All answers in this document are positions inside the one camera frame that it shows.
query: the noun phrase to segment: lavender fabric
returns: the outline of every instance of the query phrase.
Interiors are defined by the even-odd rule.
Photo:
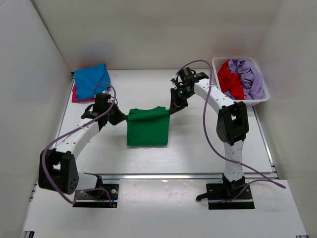
[[[245,100],[263,98],[262,77],[254,64],[245,59],[231,59],[228,71],[240,76]]]

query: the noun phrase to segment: green cloth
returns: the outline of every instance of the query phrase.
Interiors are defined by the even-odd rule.
[[[164,146],[168,142],[169,112],[165,107],[131,109],[127,118],[128,146]]]

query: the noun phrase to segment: pink cloth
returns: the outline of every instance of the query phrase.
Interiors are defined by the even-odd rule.
[[[71,97],[71,102],[72,103],[86,103],[86,102],[94,102],[95,99],[94,98],[90,98],[90,99],[85,99],[85,100],[81,100],[81,101],[78,101],[77,100],[77,95],[76,95],[76,85],[74,84],[74,87],[73,87],[73,95]]]

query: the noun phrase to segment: wall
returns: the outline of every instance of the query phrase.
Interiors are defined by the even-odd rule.
[[[167,69],[252,56],[280,2],[34,0],[71,70],[104,61],[110,69]]]
[[[317,1],[283,0],[255,58],[270,91],[257,107],[277,171],[317,237]]]
[[[29,0],[0,5],[0,237],[16,238],[71,75]]]

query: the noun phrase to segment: white basket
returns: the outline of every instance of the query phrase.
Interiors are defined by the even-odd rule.
[[[242,59],[242,60],[247,60],[255,65],[257,70],[259,71],[260,75],[262,76],[262,89],[263,89],[263,98],[262,99],[257,99],[257,100],[235,100],[236,102],[244,102],[247,106],[252,107],[260,102],[265,102],[269,99],[269,93],[263,78],[263,75],[255,62],[255,60],[251,57],[243,57],[243,56],[236,56],[236,57],[215,57],[212,59],[212,67],[213,67],[213,82],[216,81],[217,87],[220,88],[219,80],[218,80],[218,71],[220,70],[221,66],[227,61],[231,59]]]

